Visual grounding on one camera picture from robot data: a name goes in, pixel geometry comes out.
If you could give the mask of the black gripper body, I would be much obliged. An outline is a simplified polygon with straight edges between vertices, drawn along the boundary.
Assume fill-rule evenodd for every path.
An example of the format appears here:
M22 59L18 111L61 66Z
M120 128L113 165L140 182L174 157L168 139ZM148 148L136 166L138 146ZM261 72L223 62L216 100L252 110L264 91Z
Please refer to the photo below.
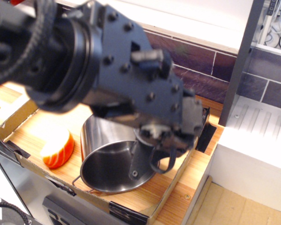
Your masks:
M202 105L174 74L170 54L152 48L143 28L110 5L90 0L80 10L90 48L82 103L97 117L135 128L158 151L191 149Z

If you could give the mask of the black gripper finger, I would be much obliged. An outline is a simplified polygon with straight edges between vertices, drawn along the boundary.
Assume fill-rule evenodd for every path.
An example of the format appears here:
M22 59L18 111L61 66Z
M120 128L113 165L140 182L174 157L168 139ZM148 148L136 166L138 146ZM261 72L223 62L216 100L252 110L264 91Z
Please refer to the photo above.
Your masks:
M135 141L131 150L132 162L129 169L131 180L150 180L155 175L150 164L152 150L152 146Z

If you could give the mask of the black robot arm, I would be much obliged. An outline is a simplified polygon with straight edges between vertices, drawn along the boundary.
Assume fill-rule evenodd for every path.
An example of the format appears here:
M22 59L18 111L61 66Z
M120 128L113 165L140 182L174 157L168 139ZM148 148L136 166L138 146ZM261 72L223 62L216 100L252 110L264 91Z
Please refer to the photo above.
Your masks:
M35 16L0 0L0 85L14 82L46 111L78 104L105 120L132 127L153 149L136 153L160 173L157 162L193 146L203 109L173 72L170 54L152 48L143 28L109 5L90 0L63 15L53 0L34 1Z

